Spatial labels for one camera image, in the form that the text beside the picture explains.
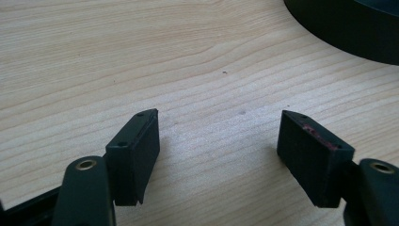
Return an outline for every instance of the light wooden surface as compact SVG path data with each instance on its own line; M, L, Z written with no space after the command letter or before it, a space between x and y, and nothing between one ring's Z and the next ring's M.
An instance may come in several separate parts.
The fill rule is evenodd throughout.
M0 1L0 199L59 186L158 108L144 204L118 225L343 225L276 155L282 109L399 165L399 67L349 55L282 0Z

